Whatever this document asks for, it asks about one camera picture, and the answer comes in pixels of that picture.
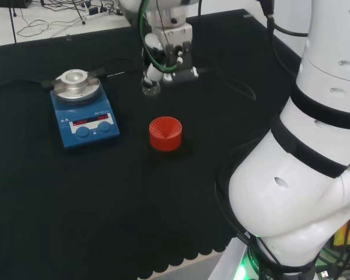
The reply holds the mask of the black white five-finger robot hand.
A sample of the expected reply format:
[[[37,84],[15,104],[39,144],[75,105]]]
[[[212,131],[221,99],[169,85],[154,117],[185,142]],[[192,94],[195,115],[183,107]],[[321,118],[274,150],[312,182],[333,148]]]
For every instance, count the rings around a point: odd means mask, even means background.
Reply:
[[[186,23],[173,29],[153,28],[144,37],[143,92],[158,95],[162,83],[180,83],[199,77],[191,57],[193,27]]]

